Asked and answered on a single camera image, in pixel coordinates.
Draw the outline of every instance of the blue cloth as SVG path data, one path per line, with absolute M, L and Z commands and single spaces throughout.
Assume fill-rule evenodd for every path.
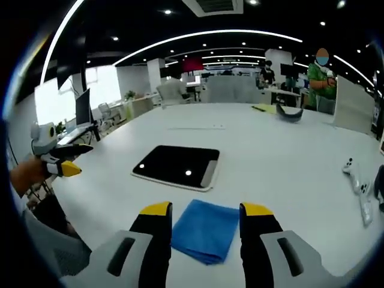
M 204 264 L 222 263 L 238 221 L 238 209 L 192 200 L 173 227 L 171 245 Z

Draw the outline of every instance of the window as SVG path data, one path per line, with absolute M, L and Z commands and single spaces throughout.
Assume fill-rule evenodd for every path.
M 121 100 L 118 74 L 114 66 L 100 66 L 85 71 L 87 87 L 91 89 L 91 109 L 102 103 Z
M 76 115 L 71 78 L 58 90 L 57 79 L 52 79 L 35 88 L 36 114 L 39 125 L 71 120 Z

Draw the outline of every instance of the hand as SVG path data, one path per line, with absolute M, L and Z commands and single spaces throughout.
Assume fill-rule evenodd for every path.
M 328 78 L 328 87 L 334 87 L 336 85 L 336 80 L 333 78 Z
M 20 197 L 36 183 L 43 182 L 49 175 L 46 174 L 45 164 L 37 157 L 22 162 L 10 171 L 10 180 L 13 188 Z

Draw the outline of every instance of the black tablet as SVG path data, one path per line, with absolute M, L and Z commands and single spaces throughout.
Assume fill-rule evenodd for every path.
M 220 152 L 215 149 L 157 146 L 132 174 L 182 188 L 207 191 L 212 185 Z

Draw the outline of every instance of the white tabletop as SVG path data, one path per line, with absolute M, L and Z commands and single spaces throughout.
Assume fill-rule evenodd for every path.
M 201 199 L 238 208 L 252 202 L 273 210 L 284 230 L 293 230 L 322 256 L 325 268 L 343 275 L 383 232 L 378 203 L 363 228 L 358 197 L 341 168 L 361 160 L 374 177 L 384 163 L 378 141 L 329 123 L 332 116 L 305 110 L 297 124 L 258 112 L 249 104 L 189 104 L 154 109 L 96 143 L 75 163 L 83 172 L 58 178 L 53 188 L 78 234 L 95 249 L 119 229 L 128 230 L 147 205 L 173 202 L 173 224 L 188 203 Z M 225 130 L 173 130 L 223 124 Z M 221 151 L 220 172 L 207 193 L 161 185 L 130 175 L 157 145 Z M 245 287 L 239 229 L 223 265 L 206 266 L 172 250 L 167 287 Z
M 269 91 L 269 92 L 272 92 L 272 93 L 279 93 L 279 94 L 286 94 L 286 95 L 301 97 L 300 94 L 293 93 L 293 92 L 290 92 L 290 91 L 281 90 L 281 89 L 277 89 L 277 88 L 273 88 L 273 87 L 264 88 L 264 91 Z

